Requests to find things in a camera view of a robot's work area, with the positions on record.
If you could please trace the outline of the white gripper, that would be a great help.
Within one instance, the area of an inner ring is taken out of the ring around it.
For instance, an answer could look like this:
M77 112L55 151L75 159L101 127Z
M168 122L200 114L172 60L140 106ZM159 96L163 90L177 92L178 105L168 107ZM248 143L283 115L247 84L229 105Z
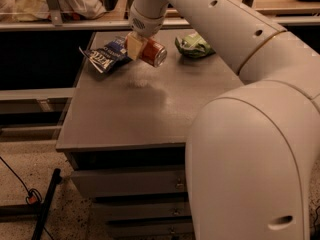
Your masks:
M129 24L133 31L126 36L127 55L132 60L137 60L147 39L155 35L162 27L166 14L166 5L142 5L133 4L129 13Z

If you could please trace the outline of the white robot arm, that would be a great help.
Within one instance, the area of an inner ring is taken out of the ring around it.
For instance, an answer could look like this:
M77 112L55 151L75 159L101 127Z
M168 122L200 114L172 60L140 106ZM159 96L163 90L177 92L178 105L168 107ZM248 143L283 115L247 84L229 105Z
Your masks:
M134 0L133 30L157 33L167 6L243 83L208 103L189 130L185 172L196 239L310 240L318 54L237 0Z

